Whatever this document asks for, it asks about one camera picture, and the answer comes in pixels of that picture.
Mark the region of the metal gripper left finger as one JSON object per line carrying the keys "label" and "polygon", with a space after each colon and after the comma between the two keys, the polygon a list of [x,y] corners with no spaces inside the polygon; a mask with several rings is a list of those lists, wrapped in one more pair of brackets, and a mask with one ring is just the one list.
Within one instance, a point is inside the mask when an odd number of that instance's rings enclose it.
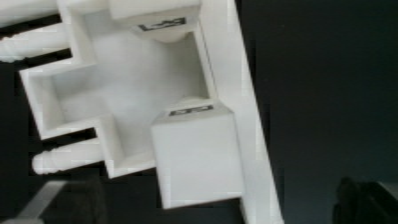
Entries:
{"label": "metal gripper left finger", "polygon": [[51,180],[7,224],[106,224],[99,181]]}

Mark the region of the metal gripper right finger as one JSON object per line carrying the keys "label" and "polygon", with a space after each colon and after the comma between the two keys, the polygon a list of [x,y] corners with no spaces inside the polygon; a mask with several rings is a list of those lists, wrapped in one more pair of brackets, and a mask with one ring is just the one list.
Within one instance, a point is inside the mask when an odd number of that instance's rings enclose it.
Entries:
{"label": "metal gripper right finger", "polygon": [[398,224],[398,183],[344,177],[335,199],[332,224]]}

